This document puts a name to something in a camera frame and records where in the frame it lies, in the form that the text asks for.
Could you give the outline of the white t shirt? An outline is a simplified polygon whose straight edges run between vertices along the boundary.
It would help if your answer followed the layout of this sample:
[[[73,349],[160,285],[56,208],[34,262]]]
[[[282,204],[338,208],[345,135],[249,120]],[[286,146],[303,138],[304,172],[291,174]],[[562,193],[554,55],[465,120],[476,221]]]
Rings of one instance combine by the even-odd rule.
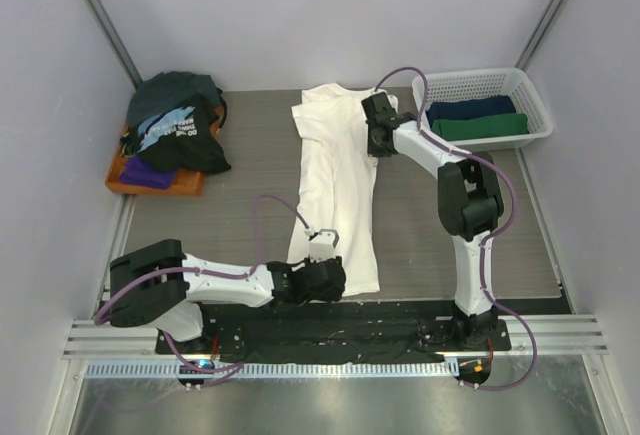
[[[297,211],[311,227],[338,233],[346,297],[380,290],[372,235],[378,159],[367,151],[362,107],[372,94],[329,83],[302,91],[291,108],[302,141]]]

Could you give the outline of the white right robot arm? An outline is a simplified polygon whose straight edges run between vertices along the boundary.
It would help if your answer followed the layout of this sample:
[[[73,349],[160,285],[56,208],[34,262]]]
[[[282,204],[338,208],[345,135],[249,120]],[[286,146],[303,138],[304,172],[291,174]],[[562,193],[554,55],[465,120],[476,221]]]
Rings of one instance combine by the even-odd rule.
[[[452,237],[456,264],[450,339],[462,349],[475,349],[498,320],[491,250],[504,203],[493,161],[420,128],[410,114],[398,113],[383,92],[365,98],[362,107],[369,155],[404,155],[437,181],[437,213]]]

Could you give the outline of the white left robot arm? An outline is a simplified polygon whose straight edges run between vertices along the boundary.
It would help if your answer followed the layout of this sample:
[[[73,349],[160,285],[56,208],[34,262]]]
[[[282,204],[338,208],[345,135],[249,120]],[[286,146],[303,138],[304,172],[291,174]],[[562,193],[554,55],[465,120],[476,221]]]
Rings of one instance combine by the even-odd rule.
[[[311,254],[297,263],[245,267],[203,260],[185,253],[178,240],[162,240],[110,263],[110,297],[95,323],[153,327],[190,353],[203,353],[213,340],[205,323],[208,304],[261,308],[339,301],[346,273],[335,244],[317,235],[310,248]]]

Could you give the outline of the rolled green t shirt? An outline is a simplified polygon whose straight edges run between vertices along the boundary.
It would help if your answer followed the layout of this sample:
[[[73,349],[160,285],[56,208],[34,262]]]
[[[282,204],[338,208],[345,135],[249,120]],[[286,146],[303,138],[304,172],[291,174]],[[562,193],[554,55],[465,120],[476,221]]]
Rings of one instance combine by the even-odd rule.
[[[436,120],[432,131],[447,141],[464,141],[527,135],[528,117],[524,113],[505,113],[469,120]]]

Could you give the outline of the rolled navy t shirt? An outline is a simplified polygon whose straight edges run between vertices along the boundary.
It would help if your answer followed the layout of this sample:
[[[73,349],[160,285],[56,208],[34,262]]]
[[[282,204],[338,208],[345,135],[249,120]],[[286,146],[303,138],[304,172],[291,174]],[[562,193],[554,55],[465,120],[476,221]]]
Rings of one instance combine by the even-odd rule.
[[[516,108],[511,99],[498,95],[457,102],[433,102],[426,115],[428,121],[433,123],[437,120],[466,121],[515,112]]]

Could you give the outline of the white plastic basket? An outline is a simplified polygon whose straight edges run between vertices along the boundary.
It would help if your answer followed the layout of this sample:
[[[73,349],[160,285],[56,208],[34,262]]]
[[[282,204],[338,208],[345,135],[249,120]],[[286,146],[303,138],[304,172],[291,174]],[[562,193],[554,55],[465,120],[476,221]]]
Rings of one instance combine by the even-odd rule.
[[[417,76],[412,89],[422,129],[471,152],[520,148],[553,131],[535,87],[516,68]]]

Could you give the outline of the orange wooden tray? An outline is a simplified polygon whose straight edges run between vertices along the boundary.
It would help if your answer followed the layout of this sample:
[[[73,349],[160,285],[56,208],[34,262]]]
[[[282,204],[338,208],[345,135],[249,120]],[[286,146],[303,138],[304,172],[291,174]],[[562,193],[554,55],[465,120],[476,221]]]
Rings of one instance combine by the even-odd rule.
[[[217,134],[220,126],[225,121],[226,109],[224,108],[224,106],[218,106],[214,109],[218,114],[218,120],[212,125],[211,130],[217,140]],[[116,149],[116,153],[106,175],[105,185],[109,190],[114,193],[126,195],[167,195],[187,197],[198,197],[201,195],[204,186],[204,180],[210,174],[191,171],[187,169],[176,170],[174,181],[166,190],[152,189],[121,183],[119,181],[119,176],[122,173],[125,163],[131,157],[137,156],[135,154],[133,144],[130,140],[129,129],[130,128],[126,129],[123,136],[121,137],[119,146]]]

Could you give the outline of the black printed t shirt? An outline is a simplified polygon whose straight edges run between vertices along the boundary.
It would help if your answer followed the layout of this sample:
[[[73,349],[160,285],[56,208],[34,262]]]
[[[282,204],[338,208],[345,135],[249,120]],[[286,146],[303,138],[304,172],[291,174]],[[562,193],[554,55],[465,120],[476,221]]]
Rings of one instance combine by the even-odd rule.
[[[156,171],[219,174],[231,165],[211,130],[217,120],[213,105],[194,95],[130,128],[129,136],[135,154]]]

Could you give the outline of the dark teal t shirt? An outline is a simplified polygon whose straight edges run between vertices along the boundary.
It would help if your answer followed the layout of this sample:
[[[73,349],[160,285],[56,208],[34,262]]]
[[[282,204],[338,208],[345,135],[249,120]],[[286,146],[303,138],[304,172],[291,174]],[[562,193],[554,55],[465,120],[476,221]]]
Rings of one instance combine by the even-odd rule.
[[[168,112],[192,96],[204,97],[214,108],[222,106],[222,91],[209,75],[161,72],[144,81],[132,96],[126,115],[130,128]]]

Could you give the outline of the purple t shirt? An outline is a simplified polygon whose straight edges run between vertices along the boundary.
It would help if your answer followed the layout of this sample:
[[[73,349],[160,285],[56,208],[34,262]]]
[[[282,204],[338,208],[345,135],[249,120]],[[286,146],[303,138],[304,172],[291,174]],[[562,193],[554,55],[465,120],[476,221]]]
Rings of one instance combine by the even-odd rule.
[[[175,176],[175,171],[157,171],[139,156],[133,156],[125,163],[119,181],[128,185],[166,190],[171,186]]]

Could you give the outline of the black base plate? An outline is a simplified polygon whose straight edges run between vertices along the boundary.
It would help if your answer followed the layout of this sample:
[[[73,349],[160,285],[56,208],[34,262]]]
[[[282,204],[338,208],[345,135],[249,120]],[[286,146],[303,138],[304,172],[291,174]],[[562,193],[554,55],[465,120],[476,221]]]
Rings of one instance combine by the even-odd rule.
[[[206,305],[202,336],[183,356],[256,364],[436,362],[447,352],[506,352],[504,321],[466,330],[446,301],[310,303],[286,308]]]

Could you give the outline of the right aluminium frame post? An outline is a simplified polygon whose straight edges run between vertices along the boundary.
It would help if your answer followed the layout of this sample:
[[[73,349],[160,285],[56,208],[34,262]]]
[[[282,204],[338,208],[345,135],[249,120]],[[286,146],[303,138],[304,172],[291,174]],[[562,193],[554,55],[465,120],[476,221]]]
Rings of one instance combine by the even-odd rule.
[[[549,0],[521,51],[515,67],[526,71],[569,0]]]

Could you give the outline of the aluminium frame post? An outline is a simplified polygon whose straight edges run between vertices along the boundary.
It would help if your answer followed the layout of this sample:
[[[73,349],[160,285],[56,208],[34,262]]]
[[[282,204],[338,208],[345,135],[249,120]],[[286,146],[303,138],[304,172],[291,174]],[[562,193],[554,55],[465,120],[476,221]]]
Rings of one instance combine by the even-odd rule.
[[[138,88],[142,83],[142,77],[102,0],[84,0],[84,2],[131,84],[134,88]]]
[[[526,71],[569,0],[549,0],[521,51],[515,67]]]

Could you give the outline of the left aluminium frame post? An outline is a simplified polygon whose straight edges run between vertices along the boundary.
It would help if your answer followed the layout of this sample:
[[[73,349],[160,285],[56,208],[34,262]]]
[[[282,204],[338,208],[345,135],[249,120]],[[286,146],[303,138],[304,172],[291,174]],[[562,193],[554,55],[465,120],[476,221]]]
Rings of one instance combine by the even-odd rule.
[[[142,77],[102,0],[84,0],[84,2],[131,84],[134,88],[138,88],[142,83]]]

